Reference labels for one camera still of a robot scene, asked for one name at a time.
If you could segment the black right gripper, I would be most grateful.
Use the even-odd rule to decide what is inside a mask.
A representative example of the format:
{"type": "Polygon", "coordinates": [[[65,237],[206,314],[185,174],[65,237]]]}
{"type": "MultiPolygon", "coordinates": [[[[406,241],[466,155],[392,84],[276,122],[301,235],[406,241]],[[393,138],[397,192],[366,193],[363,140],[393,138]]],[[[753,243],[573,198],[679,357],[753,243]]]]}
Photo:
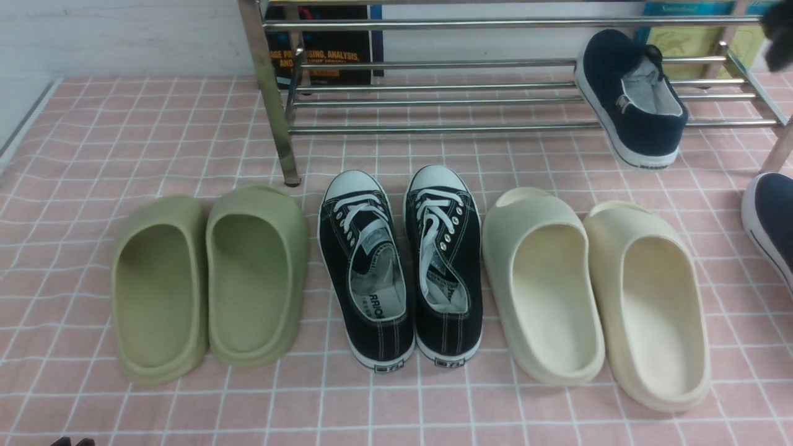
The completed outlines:
{"type": "Polygon", "coordinates": [[[781,1],[761,16],[761,28],[769,41],[765,62],[770,72],[781,72],[792,63],[792,1],[781,1]]]}

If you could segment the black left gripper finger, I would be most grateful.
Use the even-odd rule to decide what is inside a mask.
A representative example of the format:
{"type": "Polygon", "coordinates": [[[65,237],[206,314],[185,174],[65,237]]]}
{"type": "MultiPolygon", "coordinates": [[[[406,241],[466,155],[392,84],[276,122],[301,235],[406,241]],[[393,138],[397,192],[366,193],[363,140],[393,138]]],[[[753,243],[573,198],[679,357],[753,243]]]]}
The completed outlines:
{"type": "Polygon", "coordinates": [[[71,445],[72,445],[72,443],[71,443],[71,438],[70,437],[58,438],[56,441],[54,441],[51,444],[51,446],[71,446],[71,445]]]}

